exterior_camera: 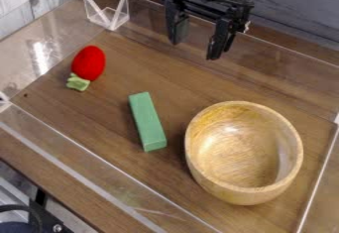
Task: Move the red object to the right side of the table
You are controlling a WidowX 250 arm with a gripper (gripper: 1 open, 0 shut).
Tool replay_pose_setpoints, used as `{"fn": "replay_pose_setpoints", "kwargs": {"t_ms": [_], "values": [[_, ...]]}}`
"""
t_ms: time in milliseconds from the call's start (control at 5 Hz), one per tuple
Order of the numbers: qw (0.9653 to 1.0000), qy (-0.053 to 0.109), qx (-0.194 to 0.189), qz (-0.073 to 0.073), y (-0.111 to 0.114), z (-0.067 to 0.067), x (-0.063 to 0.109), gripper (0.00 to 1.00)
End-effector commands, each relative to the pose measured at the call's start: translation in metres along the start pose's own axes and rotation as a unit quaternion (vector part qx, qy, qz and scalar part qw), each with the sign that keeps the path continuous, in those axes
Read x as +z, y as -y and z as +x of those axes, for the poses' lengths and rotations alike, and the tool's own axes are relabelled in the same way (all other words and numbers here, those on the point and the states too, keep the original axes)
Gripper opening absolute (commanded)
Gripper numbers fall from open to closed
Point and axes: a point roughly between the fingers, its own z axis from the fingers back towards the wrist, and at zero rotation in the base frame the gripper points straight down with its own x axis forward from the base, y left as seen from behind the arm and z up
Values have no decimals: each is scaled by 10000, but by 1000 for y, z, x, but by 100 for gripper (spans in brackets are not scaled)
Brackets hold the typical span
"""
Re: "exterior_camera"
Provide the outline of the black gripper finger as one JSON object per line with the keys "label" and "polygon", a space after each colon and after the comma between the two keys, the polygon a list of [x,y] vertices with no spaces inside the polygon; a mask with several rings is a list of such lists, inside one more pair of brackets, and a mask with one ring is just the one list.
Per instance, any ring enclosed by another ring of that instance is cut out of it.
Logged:
{"label": "black gripper finger", "polygon": [[189,16],[183,5],[173,0],[165,0],[165,25],[168,40],[177,45],[188,36]]}
{"label": "black gripper finger", "polygon": [[235,34],[233,21],[227,17],[221,17],[216,22],[215,34],[209,39],[207,59],[219,59],[223,52],[229,50]]}

